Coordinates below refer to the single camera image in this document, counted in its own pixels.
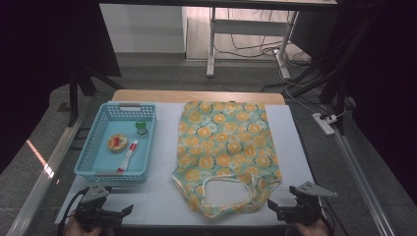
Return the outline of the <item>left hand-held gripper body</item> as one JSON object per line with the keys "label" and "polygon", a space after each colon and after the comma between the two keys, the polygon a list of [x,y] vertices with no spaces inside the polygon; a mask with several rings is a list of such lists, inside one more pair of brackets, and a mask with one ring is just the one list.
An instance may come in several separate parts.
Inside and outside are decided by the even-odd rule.
{"label": "left hand-held gripper body", "polygon": [[102,208],[111,190],[111,187],[95,185],[88,187],[84,193],[76,208],[76,219],[85,230],[92,230],[94,227],[113,228],[114,219],[123,218],[121,211]]}

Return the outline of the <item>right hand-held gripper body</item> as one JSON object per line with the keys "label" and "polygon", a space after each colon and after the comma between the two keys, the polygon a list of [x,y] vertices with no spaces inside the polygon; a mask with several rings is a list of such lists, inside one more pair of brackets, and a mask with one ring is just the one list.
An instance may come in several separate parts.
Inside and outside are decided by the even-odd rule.
{"label": "right hand-held gripper body", "polygon": [[316,222],[322,214],[319,197],[337,196],[336,192],[309,181],[298,187],[290,186],[289,192],[295,196],[296,206],[292,206],[285,214],[284,221],[287,223],[302,223],[305,226]]}

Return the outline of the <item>blue plastic basket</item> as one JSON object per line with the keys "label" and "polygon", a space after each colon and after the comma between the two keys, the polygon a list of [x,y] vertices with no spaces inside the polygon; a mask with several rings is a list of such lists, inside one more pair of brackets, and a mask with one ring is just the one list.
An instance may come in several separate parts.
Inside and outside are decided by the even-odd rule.
{"label": "blue plastic basket", "polygon": [[[135,124],[146,121],[148,132],[137,134]],[[153,103],[107,102],[103,103],[95,116],[89,135],[75,166],[75,173],[90,182],[107,185],[133,185],[147,180],[150,164],[153,133],[156,122],[156,105]],[[121,151],[111,151],[108,139],[115,134],[128,138],[127,146]],[[125,172],[117,168],[125,158],[130,144],[139,144]]]}

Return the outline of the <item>white tube with red cap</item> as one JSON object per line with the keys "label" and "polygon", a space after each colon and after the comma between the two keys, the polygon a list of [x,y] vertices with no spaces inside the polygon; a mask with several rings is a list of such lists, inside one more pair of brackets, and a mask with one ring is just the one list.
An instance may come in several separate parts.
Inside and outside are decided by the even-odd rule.
{"label": "white tube with red cap", "polygon": [[124,160],[122,161],[122,163],[119,165],[119,167],[117,168],[118,172],[125,172],[129,166],[129,163],[131,161],[132,156],[134,155],[137,147],[138,147],[139,141],[138,140],[134,140],[125,155]]}

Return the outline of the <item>round orange snack packet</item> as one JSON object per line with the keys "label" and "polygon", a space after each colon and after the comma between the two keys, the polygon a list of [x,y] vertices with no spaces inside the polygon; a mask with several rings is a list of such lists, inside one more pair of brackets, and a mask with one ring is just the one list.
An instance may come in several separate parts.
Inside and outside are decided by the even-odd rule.
{"label": "round orange snack packet", "polygon": [[107,147],[111,151],[121,151],[128,143],[128,138],[124,134],[112,135],[107,141]]}

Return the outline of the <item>lemon print cloth bag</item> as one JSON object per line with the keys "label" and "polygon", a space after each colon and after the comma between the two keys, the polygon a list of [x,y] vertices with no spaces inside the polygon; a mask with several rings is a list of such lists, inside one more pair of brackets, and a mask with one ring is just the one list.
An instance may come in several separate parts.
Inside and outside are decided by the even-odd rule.
{"label": "lemon print cloth bag", "polygon": [[[189,209],[209,218],[258,210],[281,183],[267,110],[261,102],[190,101],[179,122],[172,178]],[[211,204],[206,184],[243,185],[249,198]]]}

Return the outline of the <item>person's right hand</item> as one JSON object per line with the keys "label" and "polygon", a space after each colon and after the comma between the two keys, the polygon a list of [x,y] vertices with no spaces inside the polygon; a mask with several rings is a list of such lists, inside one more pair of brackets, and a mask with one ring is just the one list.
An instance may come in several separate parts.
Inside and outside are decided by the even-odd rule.
{"label": "person's right hand", "polygon": [[293,227],[301,236],[328,236],[328,229],[321,220],[316,221],[310,226],[305,226],[302,223],[294,223]]}

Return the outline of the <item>person's left hand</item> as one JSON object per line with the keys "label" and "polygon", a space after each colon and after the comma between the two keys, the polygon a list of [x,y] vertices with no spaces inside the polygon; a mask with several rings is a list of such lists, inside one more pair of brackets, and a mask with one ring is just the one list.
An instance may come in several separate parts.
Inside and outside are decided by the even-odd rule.
{"label": "person's left hand", "polygon": [[79,223],[79,221],[72,215],[64,229],[64,236],[99,236],[102,227],[94,227],[90,231]]}

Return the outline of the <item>white table mat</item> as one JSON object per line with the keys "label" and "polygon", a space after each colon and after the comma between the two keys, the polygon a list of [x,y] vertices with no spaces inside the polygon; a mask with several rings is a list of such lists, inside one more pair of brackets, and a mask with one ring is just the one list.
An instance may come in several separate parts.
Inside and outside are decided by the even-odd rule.
{"label": "white table mat", "polygon": [[[275,213],[262,206],[252,213],[230,213],[210,219],[190,210],[171,177],[176,167],[178,126],[183,112],[182,103],[156,105],[156,122],[150,153],[149,175],[146,182],[131,188],[115,188],[104,204],[106,209],[120,210],[133,206],[123,225],[141,226],[275,226],[280,222]],[[313,179],[305,152],[287,105],[269,105],[268,122],[277,153],[282,181],[270,198],[281,206],[294,206],[291,186]]]}

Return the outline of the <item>white power strip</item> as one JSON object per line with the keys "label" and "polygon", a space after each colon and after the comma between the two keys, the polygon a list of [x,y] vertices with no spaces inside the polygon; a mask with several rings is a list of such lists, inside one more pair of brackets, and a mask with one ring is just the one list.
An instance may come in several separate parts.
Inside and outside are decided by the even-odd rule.
{"label": "white power strip", "polygon": [[314,113],[312,117],[326,136],[334,134],[334,129],[331,126],[331,124],[337,120],[335,115],[324,115],[321,113]]}

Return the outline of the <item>black stand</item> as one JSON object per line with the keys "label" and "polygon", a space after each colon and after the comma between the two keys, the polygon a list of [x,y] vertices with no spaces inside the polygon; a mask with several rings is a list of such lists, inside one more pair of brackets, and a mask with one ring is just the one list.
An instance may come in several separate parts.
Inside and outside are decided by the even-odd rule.
{"label": "black stand", "polygon": [[305,24],[303,38],[313,41],[328,36],[327,49],[322,56],[313,57],[313,67],[320,77],[305,87],[291,92],[298,97],[318,86],[325,85],[319,101],[329,104],[337,96],[337,113],[344,111],[345,78],[351,56],[357,50],[376,15],[386,0],[336,0],[337,8],[332,11],[301,11],[297,21]]}
{"label": "black stand", "polygon": [[70,76],[70,119],[68,126],[73,127],[79,116],[78,108],[78,89],[81,89],[85,96],[94,96],[96,87],[92,82],[92,77],[99,79],[114,89],[123,89],[123,87],[104,74],[98,72],[92,67],[76,69]]}

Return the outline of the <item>black curtain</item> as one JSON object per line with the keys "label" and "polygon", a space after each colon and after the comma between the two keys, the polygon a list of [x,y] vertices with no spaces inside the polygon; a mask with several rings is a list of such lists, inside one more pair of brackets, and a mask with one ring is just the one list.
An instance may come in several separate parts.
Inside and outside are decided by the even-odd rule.
{"label": "black curtain", "polygon": [[121,75],[99,0],[0,0],[0,173],[83,69]]}
{"label": "black curtain", "polygon": [[359,6],[375,0],[338,0],[354,8],[340,13],[301,12],[291,40],[327,74],[347,42],[371,15],[370,27],[343,75],[356,102],[353,119],[417,204],[417,0],[382,0],[379,10]]}

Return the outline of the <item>aluminium rail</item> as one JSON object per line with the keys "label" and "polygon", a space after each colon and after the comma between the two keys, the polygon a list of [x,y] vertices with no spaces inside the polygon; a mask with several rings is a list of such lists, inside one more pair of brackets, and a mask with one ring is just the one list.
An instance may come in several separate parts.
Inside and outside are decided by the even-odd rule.
{"label": "aluminium rail", "polygon": [[380,235],[395,236],[393,227],[387,218],[381,202],[368,182],[350,143],[338,129],[334,131],[334,138],[359,189],[362,199],[369,208],[370,215],[372,216]]}
{"label": "aluminium rail", "polygon": [[75,119],[72,126],[66,126],[59,137],[54,140],[55,145],[51,145],[53,151],[47,159],[39,152],[32,138],[26,140],[25,147],[30,149],[30,154],[35,156],[38,162],[35,175],[36,181],[33,183],[25,202],[19,208],[19,212],[5,236],[24,236],[28,232],[36,211],[45,198],[72,140],[86,117],[90,103],[91,97],[88,96],[80,101],[79,116]]}

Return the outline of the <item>white desk frame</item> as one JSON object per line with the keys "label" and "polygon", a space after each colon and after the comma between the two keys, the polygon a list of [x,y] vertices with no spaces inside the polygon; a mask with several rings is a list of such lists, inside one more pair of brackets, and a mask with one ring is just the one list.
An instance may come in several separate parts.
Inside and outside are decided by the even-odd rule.
{"label": "white desk frame", "polygon": [[261,22],[261,21],[243,21],[243,20],[218,20],[215,9],[211,9],[209,19],[209,45],[208,45],[208,63],[207,77],[212,78],[214,75],[214,37],[218,34],[242,34],[242,35],[266,35],[281,36],[282,44],[274,50],[274,57],[279,66],[279,71],[283,79],[289,79],[290,74],[285,66],[284,53],[290,39],[297,11],[288,13],[288,20],[284,22]]}

